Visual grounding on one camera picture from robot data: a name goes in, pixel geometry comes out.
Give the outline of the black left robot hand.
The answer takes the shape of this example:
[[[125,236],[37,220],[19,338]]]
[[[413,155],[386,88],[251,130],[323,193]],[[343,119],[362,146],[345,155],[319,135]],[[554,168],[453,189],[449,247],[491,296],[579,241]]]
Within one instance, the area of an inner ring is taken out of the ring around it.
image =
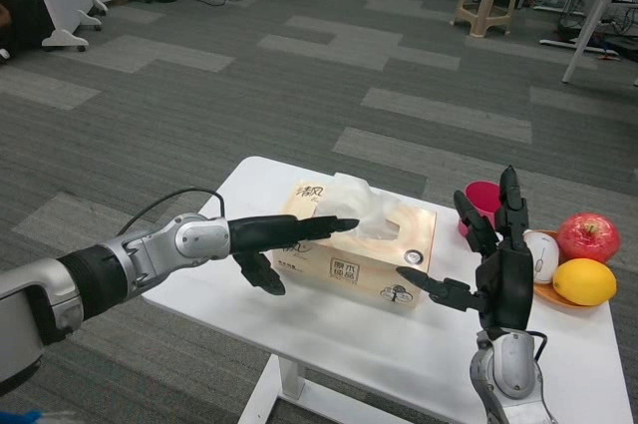
[[[335,215],[299,219],[295,215],[280,214],[234,219],[228,223],[230,255],[253,287],[281,296],[286,289],[264,254],[266,251],[291,248],[301,241],[329,238],[335,232],[356,228],[359,222],[356,218]]]

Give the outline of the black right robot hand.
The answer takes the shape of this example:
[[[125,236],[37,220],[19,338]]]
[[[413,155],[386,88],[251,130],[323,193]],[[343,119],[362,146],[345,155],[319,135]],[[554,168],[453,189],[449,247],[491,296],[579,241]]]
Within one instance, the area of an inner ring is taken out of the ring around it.
[[[512,166],[500,176],[498,199],[499,208],[490,221],[467,195],[454,193],[456,210],[468,229],[466,240],[481,256],[475,273],[476,291],[466,283],[451,278],[436,280],[409,266],[398,267],[397,273],[437,304],[459,311],[476,310],[484,329],[524,331],[532,306],[533,259],[523,239],[528,229],[527,201]]]

